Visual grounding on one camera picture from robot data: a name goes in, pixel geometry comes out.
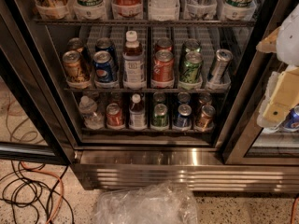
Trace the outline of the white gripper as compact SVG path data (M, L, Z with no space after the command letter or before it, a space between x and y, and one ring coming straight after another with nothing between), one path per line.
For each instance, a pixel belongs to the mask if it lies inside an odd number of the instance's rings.
M262 117L276 125L299 104L299 4L256 49L277 53L278 59L289 65L281 73L273 72L266 87Z

